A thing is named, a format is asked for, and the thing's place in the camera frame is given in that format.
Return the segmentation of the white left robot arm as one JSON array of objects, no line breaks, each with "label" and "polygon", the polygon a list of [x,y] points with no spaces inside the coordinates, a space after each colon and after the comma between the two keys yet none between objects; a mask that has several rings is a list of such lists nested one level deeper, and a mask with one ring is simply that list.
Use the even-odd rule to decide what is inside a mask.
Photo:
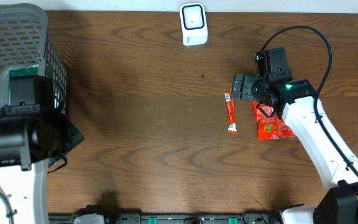
[{"label": "white left robot arm", "polygon": [[84,140],[62,110],[38,104],[0,109],[0,223],[110,222],[91,205],[73,215],[48,213],[47,176]]}]

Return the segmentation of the orange-red snack bag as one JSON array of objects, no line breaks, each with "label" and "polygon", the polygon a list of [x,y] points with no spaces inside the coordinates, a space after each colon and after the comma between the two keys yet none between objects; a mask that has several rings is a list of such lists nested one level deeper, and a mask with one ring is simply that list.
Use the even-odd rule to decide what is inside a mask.
[{"label": "orange-red snack bag", "polygon": [[293,131],[282,119],[279,119],[276,114],[270,117],[274,112],[272,107],[260,104],[256,101],[251,101],[250,103],[257,122],[257,134],[259,140],[295,137]]}]

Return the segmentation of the thin red stick packet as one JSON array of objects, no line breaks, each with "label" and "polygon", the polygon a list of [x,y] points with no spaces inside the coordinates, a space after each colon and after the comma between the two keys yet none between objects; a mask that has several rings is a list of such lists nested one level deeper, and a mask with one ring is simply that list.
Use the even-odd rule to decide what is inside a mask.
[{"label": "thin red stick packet", "polygon": [[234,99],[232,98],[232,94],[230,91],[225,91],[224,97],[226,101],[227,120],[228,120],[227,132],[229,134],[236,134],[237,128],[236,128]]}]

